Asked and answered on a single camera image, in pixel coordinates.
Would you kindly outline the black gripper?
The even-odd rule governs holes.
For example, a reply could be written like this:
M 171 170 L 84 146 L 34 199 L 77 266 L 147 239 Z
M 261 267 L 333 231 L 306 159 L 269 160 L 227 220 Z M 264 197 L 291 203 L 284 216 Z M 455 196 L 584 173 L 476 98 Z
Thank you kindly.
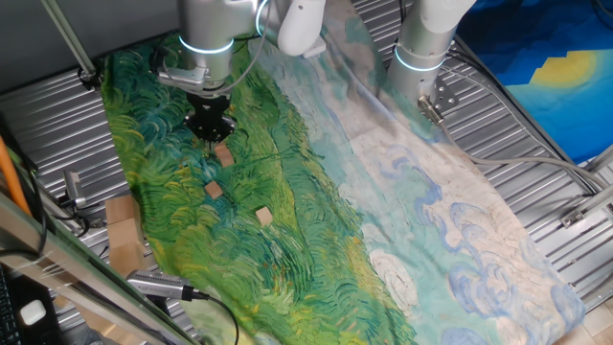
M 227 96 L 207 99 L 187 94 L 187 101 L 193 106 L 193 114 L 185 117 L 184 124 L 197 138 L 206 142 L 222 142 L 235 132 L 237 119 L 223 115 L 230 107 Z

